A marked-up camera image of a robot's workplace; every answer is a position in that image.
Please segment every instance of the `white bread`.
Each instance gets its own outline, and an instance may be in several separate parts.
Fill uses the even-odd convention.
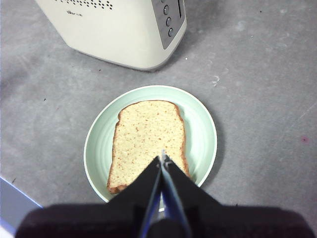
[[[159,100],[134,103],[122,109],[118,119],[107,183],[111,193],[132,183],[162,149],[189,176],[184,121],[175,104]]]

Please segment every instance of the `white object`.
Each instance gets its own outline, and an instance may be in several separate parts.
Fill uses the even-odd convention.
[[[139,70],[164,64],[186,30],[184,0],[36,0],[72,48]]]
[[[2,238],[14,238],[7,230],[0,226],[0,237]]]

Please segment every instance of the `bread crust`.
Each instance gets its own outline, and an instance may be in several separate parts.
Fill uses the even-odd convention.
[[[116,132],[117,132],[117,127],[119,126],[119,123],[120,123],[120,117],[121,117],[121,113],[129,106],[131,105],[134,105],[134,104],[137,104],[137,103],[140,103],[140,102],[148,102],[148,101],[155,101],[155,102],[168,102],[168,103],[171,103],[174,105],[176,111],[177,111],[177,115],[180,119],[180,121],[182,122],[183,124],[183,132],[184,132],[184,138],[183,138],[183,143],[182,143],[182,147],[181,147],[181,151],[182,151],[182,154],[181,154],[181,157],[182,157],[182,160],[183,160],[183,164],[184,164],[184,171],[185,171],[185,174],[190,177],[190,174],[189,174],[189,169],[188,169],[188,163],[187,163],[187,160],[186,160],[186,157],[185,157],[185,147],[186,147],[186,131],[185,131],[185,123],[184,123],[184,120],[183,118],[181,117],[180,115],[180,110],[179,110],[179,107],[170,102],[170,101],[166,101],[166,100],[144,100],[144,101],[139,101],[139,102],[136,102],[136,103],[133,103],[133,104],[130,104],[128,106],[126,106],[125,108],[123,108],[119,114],[118,114],[118,122],[115,124],[115,129],[114,129],[114,136],[113,136],[113,140],[112,140],[112,163],[111,163],[111,167],[110,167],[110,170],[109,170],[109,176],[108,176],[108,181],[107,181],[107,190],[110,192],[110,193],[119,193],[121,192],[122,190],[124,190],[128,185],[127,184],[121,184],[117,187],[110,187],[110,181],[111,181],[111,177],[112,177],[112,170],[113,170],[113,159],[114,159],[114,152],[115,152],[115,144],[114,144],[114,141],[116,139]]]

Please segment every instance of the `plate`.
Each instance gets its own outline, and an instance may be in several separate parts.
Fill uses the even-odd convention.
[[[91,187],[105,202],[114,197],[107,191],[106,184],[118,114],[126,106],[144,100],[165,100],[179,107],[185,122],[185,156],[191,179],[197,186],[201,186],[211,171],[217,149],[217,134],[206,107],[193,95],[179,88],[162,85],[136,88],[109,103],[93,122],[86,138],[86,175]]]

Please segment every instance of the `concrete floor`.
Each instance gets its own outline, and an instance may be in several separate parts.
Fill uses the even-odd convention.
[[[94,118],[128,90],[170,85],[201,100],[216,125],[203,189],[223,204],[297,211],[317,233],[317,1],[186,1],[186,10],[176,52],[146,73],[69,48],[35,1],[2,0],[1,175],[44,206],[102,202],[83,166]]]

